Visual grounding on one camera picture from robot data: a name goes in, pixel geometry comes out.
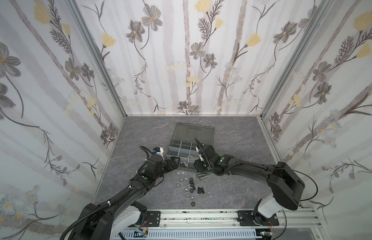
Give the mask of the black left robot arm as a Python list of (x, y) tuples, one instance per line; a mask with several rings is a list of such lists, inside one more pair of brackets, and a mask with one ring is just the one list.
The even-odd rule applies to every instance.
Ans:
[(88, 204), (79, 218), (69, 225), (60, 236), (61, 240), (108, 240), (112, 236), (112, 225), (117, 216), (136, 200), (157, 186), (157, 179), (179, 168), (181, 159), (164, 159), (162, 148), (140, 149), (146, 154), (144, 163), (129, 179), (128, 186), (110, 199), (98, 204)]

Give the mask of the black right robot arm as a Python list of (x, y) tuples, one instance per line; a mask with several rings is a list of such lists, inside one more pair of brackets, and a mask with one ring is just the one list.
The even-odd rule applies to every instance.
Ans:
[[(318, 185), (309, 175), (293, 170), (285, 162), (278, 162), (274, 165), (257, 164), (243, 161), (232, 155), (219, 155), (213, 146), (203, 145), (197, 142), (192, 147), (199, 156), (194, 161), (194, 167), (198, 173), (213, 173), (216, 176), (242, 176), (267, 185), (272, 193), (257, 202), (250, 219), (256, 226), (265, 226), (276, 219), (279, 211), (288, 209), (296, 211), (299, 204), (309, 201), (318, 194)], [(315, 185), (315, 193), (312, 197), (303, 199), (305, 189), (304, 181), (298, 176), (304, 175)]]

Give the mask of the steel hex bolt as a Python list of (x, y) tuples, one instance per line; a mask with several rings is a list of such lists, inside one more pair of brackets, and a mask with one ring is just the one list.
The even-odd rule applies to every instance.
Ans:
[(207, 174), (198, 174), (197, 177), (198, 177), (198, 179), (201, 181), (201, 180), (207, 178), (208, 175), (207, 175)]

